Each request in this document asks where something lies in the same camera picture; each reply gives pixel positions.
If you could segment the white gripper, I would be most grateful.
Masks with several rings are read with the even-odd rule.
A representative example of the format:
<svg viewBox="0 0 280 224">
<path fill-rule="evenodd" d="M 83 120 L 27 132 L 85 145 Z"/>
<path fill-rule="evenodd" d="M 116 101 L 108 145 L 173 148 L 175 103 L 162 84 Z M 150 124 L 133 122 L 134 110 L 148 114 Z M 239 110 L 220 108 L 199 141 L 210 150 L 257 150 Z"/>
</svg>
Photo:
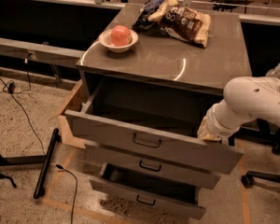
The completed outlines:
<svg viewBox="0 0 280 224">
<path fill-rule="evenodd" d="M 221 137 L 231 137 L 239 131 L 238 128 L 226 128 L 216 117 L 217 105 L 213 105 L 208 109 L 206 117 L 203 117 L 197 132 L 199 139 L 210 142 L 220 142 Z"/>
</svg>

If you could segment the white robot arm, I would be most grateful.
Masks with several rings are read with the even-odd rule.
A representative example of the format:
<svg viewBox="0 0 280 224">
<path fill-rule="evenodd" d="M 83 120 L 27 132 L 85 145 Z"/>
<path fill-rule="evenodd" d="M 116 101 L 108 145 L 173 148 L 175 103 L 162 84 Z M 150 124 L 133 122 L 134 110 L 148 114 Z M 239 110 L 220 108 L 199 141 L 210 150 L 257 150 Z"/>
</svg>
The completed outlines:
<svg viewBox="0 0 280 224">
<path fill-rule="evenodd" d="M 221 141 L 255 119 L 264 119 L 280 128 L 280 79 L 237 77 L 230 80 L 223 99 L 213 104 L 197 132 L 205 141 Z"/>
</svg>

